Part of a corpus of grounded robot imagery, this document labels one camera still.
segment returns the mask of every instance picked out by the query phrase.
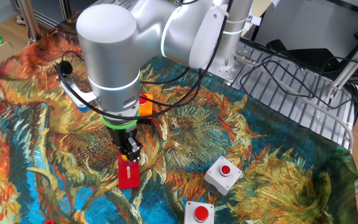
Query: sunflower painting fabric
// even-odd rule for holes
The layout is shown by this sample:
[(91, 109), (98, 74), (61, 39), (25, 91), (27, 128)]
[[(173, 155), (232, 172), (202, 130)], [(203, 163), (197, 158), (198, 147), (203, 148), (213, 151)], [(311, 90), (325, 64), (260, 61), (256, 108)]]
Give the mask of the sunflower painting fabric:
[[(190, 104), (138, 125), (141, 186), (119, 190), (117, 147), (99, 115), (64, 94), (53, 67), (64, 52), (81, 52), (75, 21), (0, 64), (0, 224), (181, 223), (188, 200), (212, 203), (215, 223), (358, 223), (348, 151), (214, 77)], [(65, 60), (90, 91), (84, 63)], [(154, 58), (141, 79), (184, 69)], [(197, 78), (191, 70), (142, 90), (173, 103)], [(223, 200), (201, 185), (220, 156), (244, 173)]]

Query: metal rack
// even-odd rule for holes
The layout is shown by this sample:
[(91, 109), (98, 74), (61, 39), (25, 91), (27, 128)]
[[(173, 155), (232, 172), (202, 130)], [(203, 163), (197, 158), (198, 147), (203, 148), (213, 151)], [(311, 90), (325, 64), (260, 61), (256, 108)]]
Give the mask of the metal rack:
[[(34, 8), (35, 18), (40, 26), (46, 29), (52, 29), (57, 24), (67, 19), (76, 11), (82, 11), (99, 2), (97, 0), (31, 0), (29, 1)], [(23, 17), (19, 0), (11, 0), (16, 14)]]

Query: cable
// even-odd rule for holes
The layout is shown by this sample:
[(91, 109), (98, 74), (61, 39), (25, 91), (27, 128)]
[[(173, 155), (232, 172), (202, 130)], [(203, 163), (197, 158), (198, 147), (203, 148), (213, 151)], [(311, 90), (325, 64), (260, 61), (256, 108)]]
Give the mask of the cable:
[[(202, 70), (199, 69), (198, 73), (199, 73), (199, 77), (201, 77), (202, 76)], [(198, 85), (196, 93), (193, 95), (193, 97), (190, 100), (188, 100), (186, 103), (182, 103), (181, 105), (177, 106), (177, 108), (182, 107), (182, 106), (186, 106), (189, 103), (191, 103), (197, 97), (198, 92), (200, 91), (200, 88), (201, 88), (201, 84)], [(159, 106), (173, 106), (173, 105), (168, 105), (168, 104), (161, 103), (161, 102), (158, 102), (158, 101), (155, 101), (155, 100), (151, 100), (151, 99), (149, 99), (147, 97), (143, 97), (143, 96), (140, 96), (140, 97), (142, 99), (144, 99), (144, 100), (150, 101), (150, 102), (155, 103), (156, 105), (159, 105)]]
[(73, 53), (73, 54), (75, 54), (81, 61), (84, 61), (84, 59), (79, 55), (79, 53), (77, 53), (77, 52), (75, 52), (75, 51), (72, 51), (72, 50), (68, 50), (68, 51), (66, 51), (66, 52), (63, 53), (63, 55), (62, 55), (62, 61), (63, 61), (63, 59), (64, 59), (64, 56), (65, 56), (66, 54), (68, 54), (68, 53)]
[[(229, 4), (228, 4), (228, 7), (227, 7), (227, 13), (230, 12), (230, 8), (233, 4), (233, 0), (229, 0)], [(209, 68), (211, 67), (211, 64), (218, 52), (218, 47), (221, 43), (221, 40), (222, 40), (222, 36), (223, 36), (223, 31), (224, 31), (224, 28), (226, 26), (226, 21), (227, 21), (227, 16), (224, 17), (224, 20), (223, 20), (223, 24), (222, 24), (222, 27), (221, 27), (221, 31), (219, 33), (219, 37), (218, 37), (218, 40), (216, 42), (216, 46), (214, 48), (214, 51), (213, 51), (213, 54), (211, 56), (211, 60), (208, 62), (202, 76), (198, 79), (198, 81), (196, 82), (196, 84), (191, 88), (191, 90), (182, 98), (180, 99), (179, 101), (177, 101), (175, 104), (173, 104), (172, 106), (170, 106), (169, 108), (163, 110), (163, 111), (160, 111), (158, 113), (155, 113), (155, 114), (152, 114), (152, 115), (148, 115), (148, 116), (133, 116), (133, 117), (127, 117), (127, 116), (116, 116), (116, 115), (113, 115), (113, 114), (109, 114), (109, 113), (106, 113), (104, 111), (101, 111), (99, 109), (97, 109), (96, 107), (94, 107), (93, 105), (89, 104), (87, 101), (85, 101), (84, 99), (82, 99), (82, 97), (80, 97), (72, 88), (70, 85), (68, 85), (68, 83), (66, 82), (66, 80), (64, 79), (63, 77), (63, 73), (61, 72), (61, 70), (55, 66), (55, 69), (56, 71), (58, 72), (58, 76), (59, 76), (59, 80), (61, 82), (63, 82), (63, 84), (67, 87), (68, 91), (73, 94), (80, 102), (82, 102), (84, 105), (86, 105), (87, 107), (89, 107), (91, 110), (105, 116), (105, 117), (108, 117), (108, 118), (112, 118), (112, 119), (124, 119), (124, 120), (134, 120), (134, 119), (147, 119), (147, 118), (154, 118), (154, 117), (157, 117), (157, 116), (160, 116), (172, 109), (174, 109), (176, 106), (178, 106), (181, 102), (185, 101), (190, 95), (191, 93), (195, 90), (195, 88), (201, 84), (201, 81), (202, 79), (205, 77), (205, 75), (207, 74)]]
[(147, 82), (147, 81), (140, 81), (141, 84), (150, 84), (150, 85), (158, 85), (158, 84), (167, 84), (167, 83), (171, 83), (171, 82), (174, 82), (176, 80), (179, 80), (181, 77), (184, 77), (187, 72), (189, 71), (190, 67), (187, 67), (186, 70), (181, 74), (179, 75), (178, 77), (174, 78), (173, 80), (170, 80), (170, 81), (165, 81), (165, 82)]
[[(277, 80), (275, 77), (272, 77), (273, 80), (275, 80), (277, 83), (279, 83), (279, 85), (283, 86), (284, 88), (286, 88), (288, 91), (290, 91), (292, 94), (297, 93), (294, 89), (292, 89), (291, 87), (287, 86), (284, 82), (282, 82), (281, 80)], [(353, 145), (354, 145), (354, 137), (352, 134), (352, 131), (350, 130), (349, 127), (347, 127), (346, 123), (339, 119), (337, 116), (331, 114), (330, 112), (328, 112), (326, 109), (314, 104), (313, 102), (311, 102), (310, 100), (301, 97), (300, 98), (302, 101), (304, 101), (305, 103), (307, 103), (308, 105), (314, 107), (316, 110), (319, 110), (321, 112), (323, 112), (324, 114), (328, 115), (329, 117), (331, 117), (332, 119), (334, 119), (335, 121), (337, 121), (344, 129), (346, 134), (349, 136), (349, 151), (352, 154), (352, 150), (353, 150)]]
[[(294, 78), (301, 86), (303, 86), (309, 93), (311, 93), (311, 96), (310, 95), (301, 95), (299, 94), (298, 92), (297, 93), (290, 93), (289, 91), (286, 91), (284, 90), (279, 84), (278, 82), (275, 81), (275, 79), (273, 79), (273, 81), (277, 84), (277, 86), (279, 87), (279, 89), (281, 89), (281, 91), (283, 91), (284, 93), (288, 94), (288, 95), (291, 95), (291, 96), (297, 96), (297, 97), (307, 97), (307, 98), (317, 98), (319, 101), (321, 101), (324, 105), (326, 105), (328, 108), (330, 109), (338, 109), (339, 107), (341, 107), (342, 105), (345, 105), (346, 103), (352, 101), (352, 100), (356, 100), (358, 99), (358, 96), (357, 97), (353, 97), (347, 101), (344, 101), (342, 103), (340, 103), (339, 105), (337, 106), (331, 106), (331, 104), (325, 102), (324, 100), (322, 100), (320, 97), (317, 96), (317, 89), (318, 89), (318, 86), (319, 86), (319, 81), (321, 79), (321, 74), (319, 74), (318, 76), (318, 79), (317, 79), (317, 83), (316, 83), (316, 87), (314, 88), (314, 92), (311, 91), (301, 80), (299, 80), (296, 76), (294, 76), (293, 74), (291, 74), (284, 66), (282, 66), (280, 63), (276, 62), (276, 61), (273, 61), (273, 60), (269, 60), (269, 61), (265, 61), (267, 58), (270, 58), (272, 57), (272, 55), (269, 55), (268, 57), (264, 58), (262, 60), (262, 63), (260, 65), (257, 65), (255, 64), (255, 67), (247, 72), (245, 75), (242, 76), (242, 78), (240, 79), (240, 86), (241, 86), (241, 90), (245, 90), (244, 88), (244, 84), (242, 83), (243, 79), (248, 76), (250, 73), (252, 73), (255, 69), (257, 68), (260, 68), (260, 67), (263, 67), (264, 68), (264, 71), (267, 75), (270, 75), (271, 77), (273, 77), (273, 74), (269, 71), (269, 69), (267, 68), (266, 64), (268, 63), (276, 63), (279, 67), (281, 67), (285, 73), (287, 73), (289, 76), (291, 76), (292, 78)], [(323, 68), (321, 70), (324, 70), (324, 67), (328, 64), (328, 62), (334, 58), (338, 58), (338, 59), (342, 59), (342, 60), (347, 60), (347, 61), (350, 61), (350, 62), (354, 62), (354, 63), (358, 63), (358, 61), (355, 61), (355, 60), (351, 60), (351, 59), (346, 59), (346, 58), (342, 58), (342, 57), (332, 57), (330, 59), (328, 59), (327, 61), (325, 61), (324, 65), (323, 65)]]
[(198, 2), (198, 0), (194, 0), (194, 1), (191, 1), (191, 2), (183, 2), (183, 0), (182, 0), (180, 4), (187, 5), (187, 4), (193, 4), (194, 2)]

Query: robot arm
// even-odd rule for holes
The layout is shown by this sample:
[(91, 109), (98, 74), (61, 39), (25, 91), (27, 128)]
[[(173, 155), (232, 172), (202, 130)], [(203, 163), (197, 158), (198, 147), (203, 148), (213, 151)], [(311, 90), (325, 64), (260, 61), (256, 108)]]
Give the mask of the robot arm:
[[(77, 95), (86, 95), (87, 101), (96, 99), (105, 113), (135, 117), (139, 114), (141, 66), (159, 55), (191, 68), (205, 66), (220, 35), (228, 2), (199, 0), (177, 6), (166, 0), (140, 0), (131, 12), (113, 4), (92, 6), (76, 24), (92, 92), (82, 93), (73, 82), (66, 83)], [(64, 83), (62, 87), (77, 107), (84, 108)], [(142, 145), (136, 139), (136, 121), (110, 116), (102, 120), (121, 154), (130, 161), (139, 160)]]

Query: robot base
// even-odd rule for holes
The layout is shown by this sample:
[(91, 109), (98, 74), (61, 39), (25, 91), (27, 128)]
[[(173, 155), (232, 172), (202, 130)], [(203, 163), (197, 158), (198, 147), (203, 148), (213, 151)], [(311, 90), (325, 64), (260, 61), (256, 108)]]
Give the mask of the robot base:
[(227, 85), (230, 85), (240, 74), (243, 67), (243, 63), (236, 62), (232, 67), (214, 68), (211, 66), (208, 72), (222, 78)]

